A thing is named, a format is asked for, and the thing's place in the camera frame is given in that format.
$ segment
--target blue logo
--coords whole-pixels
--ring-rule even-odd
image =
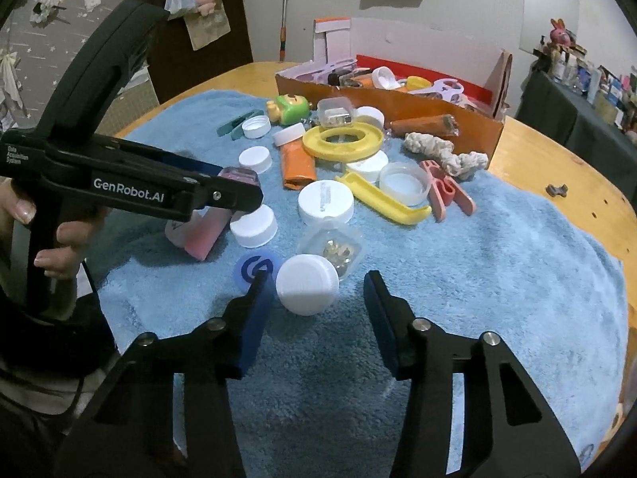
[[[246,293],[259,271],[267,271],[276,281],[283,259],[270,250],[251,250],[240,258],[234,265],[233,280],[241,292]]]

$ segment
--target cardboard box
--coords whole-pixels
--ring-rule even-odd
[[[502,133],[512,56],[453,32],[423,25],[372,18],[330,18],[314,23],[314,59],[276,75],[279,94],[303,95],[316,104],[329,97],[348,97],[353,105],[374,106],[387,121],[450,113],[461,136],[455,152],[478,151],[491,159]],[[459,106],[390,90],[328,86],[325,73],[343,65],[386,65],[400,78],[407,75],[458,79],[465,94],[480,101],[488,116]]]

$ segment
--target wooden table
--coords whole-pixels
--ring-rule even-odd
[[[278,95],[275,72],[294,64],[262,62],[232,70],[174,97],[133,122],[117,136],[127,135],[175,102],[207,90],[237,90],[257,97],[274,98]],[[637,356],[637,218],[631,205],[595,169],[513,118],[506,119],[488,170],[517,188],[552,199],[571,223],[593,235],[611,255],[623,261],[628,293],[628,370]],[[568,197],[549,198],[546,186],[564,183],[568,185]]]

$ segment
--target green tablecloth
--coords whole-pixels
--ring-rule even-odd
[[[637,210],[637,148],[617,127],[604,122],[585,98],[545,73],[534,72],[516,118],[597,169]]]

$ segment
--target dark wooden door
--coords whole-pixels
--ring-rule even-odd
[[[166,0],[142,0],[164,7]],[[231,31],[194,51],[183,19],[171,20],[149,52],[149,73],[160,102],[200,82],[252,63],[243,0],[223,0]]]

